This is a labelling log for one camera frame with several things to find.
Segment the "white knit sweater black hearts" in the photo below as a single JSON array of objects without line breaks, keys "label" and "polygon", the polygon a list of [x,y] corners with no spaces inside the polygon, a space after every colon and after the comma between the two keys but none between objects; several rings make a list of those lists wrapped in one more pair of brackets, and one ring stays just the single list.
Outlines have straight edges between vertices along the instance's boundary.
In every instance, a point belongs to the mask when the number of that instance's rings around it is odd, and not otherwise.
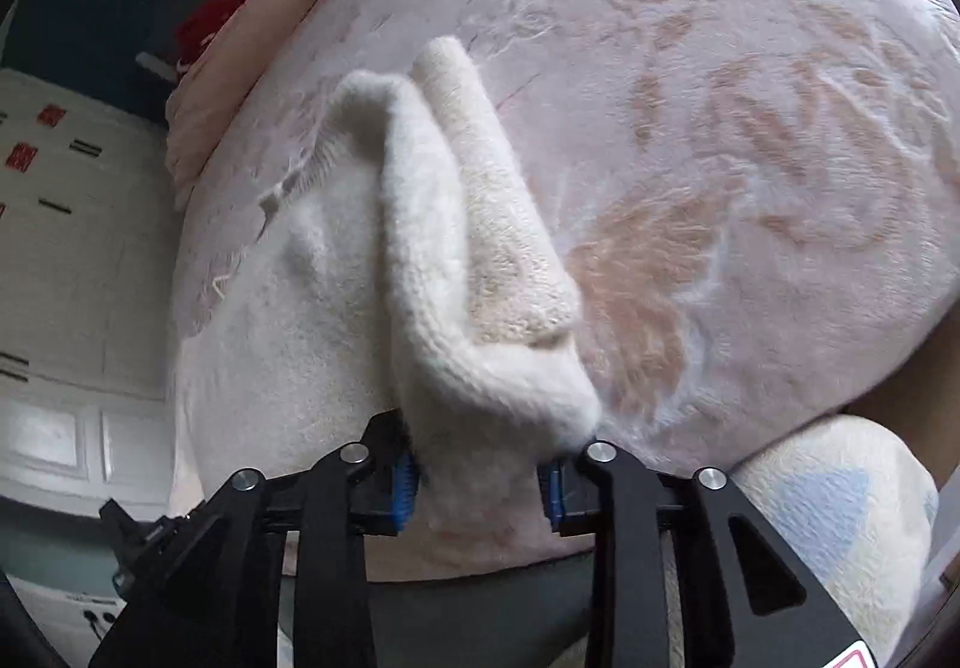
[{"label": "white knit sweater black hearts", "polygon": [[480,574],[579,553],[537,468],[596,431],[581,299],[480,75],[454,38],[405,75],[353,72],[309,157],[174,371],[182,514],[231,471],[310,467],[397,411],[420,467],[384,579]]}]

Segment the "person's leg in fleece trousers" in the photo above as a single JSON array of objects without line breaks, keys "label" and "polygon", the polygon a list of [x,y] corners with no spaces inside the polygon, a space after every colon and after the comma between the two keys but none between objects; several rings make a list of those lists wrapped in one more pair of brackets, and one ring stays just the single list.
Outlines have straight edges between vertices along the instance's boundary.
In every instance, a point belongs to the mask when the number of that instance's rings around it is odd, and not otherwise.
[{"label": "person's leg in fleece trousers", "polygon": [[928,469],[884,426],[837,414],[743,462],[732,478],[887,665],[931,551],[939,491]]}]

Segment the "white wardrobe with red decals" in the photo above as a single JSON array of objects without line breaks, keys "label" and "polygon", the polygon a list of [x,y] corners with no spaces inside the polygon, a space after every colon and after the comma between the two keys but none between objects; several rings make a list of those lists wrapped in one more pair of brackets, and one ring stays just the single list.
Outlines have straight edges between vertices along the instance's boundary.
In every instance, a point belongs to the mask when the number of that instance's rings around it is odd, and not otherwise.
[{"label": "white wardrobe with red decals", "polygon": [[181,220],[161,132],[2,74],[2,492],[160,514],[172,476],[167,311]]}]

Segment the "pink butterfly pattern bed blanket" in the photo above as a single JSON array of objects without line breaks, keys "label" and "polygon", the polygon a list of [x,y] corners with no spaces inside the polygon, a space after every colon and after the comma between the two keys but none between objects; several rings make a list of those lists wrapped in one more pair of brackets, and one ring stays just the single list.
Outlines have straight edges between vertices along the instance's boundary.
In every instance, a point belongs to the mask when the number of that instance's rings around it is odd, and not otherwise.
[{"label": "pink butterfly pattern bed blanket", "polygon": [[732,467],[889,375],[958,293],[949,0],[317,0],[185,205],[176,354],[353,72],[475,65],[581,299],[594,434]]}]

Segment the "red cloth on headboard side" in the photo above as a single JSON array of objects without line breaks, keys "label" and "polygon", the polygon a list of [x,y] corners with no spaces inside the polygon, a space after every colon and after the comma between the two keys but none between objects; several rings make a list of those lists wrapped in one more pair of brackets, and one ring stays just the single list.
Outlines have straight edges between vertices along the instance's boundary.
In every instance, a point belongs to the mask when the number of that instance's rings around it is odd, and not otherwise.
[{"label": "red cloth on headboard side", "polygon": [[184,75],[247,0],[208,0],[174,31],[176,70]]}]

